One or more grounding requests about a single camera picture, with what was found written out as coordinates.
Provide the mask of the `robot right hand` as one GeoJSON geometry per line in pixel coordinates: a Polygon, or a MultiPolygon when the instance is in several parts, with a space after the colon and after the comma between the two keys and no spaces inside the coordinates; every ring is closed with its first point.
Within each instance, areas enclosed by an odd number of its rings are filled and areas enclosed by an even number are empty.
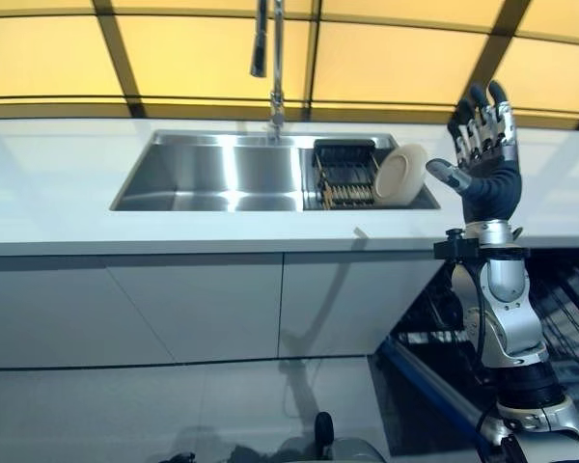
{"type": "Polygon", "coordinates": [[[447,123],[455,163],[432,158],[429,174],[454,190],[462,201],[464,221],[508,221],[520,202],[517,130],[504,87],[492,80],[473,84],[447,123]]]}

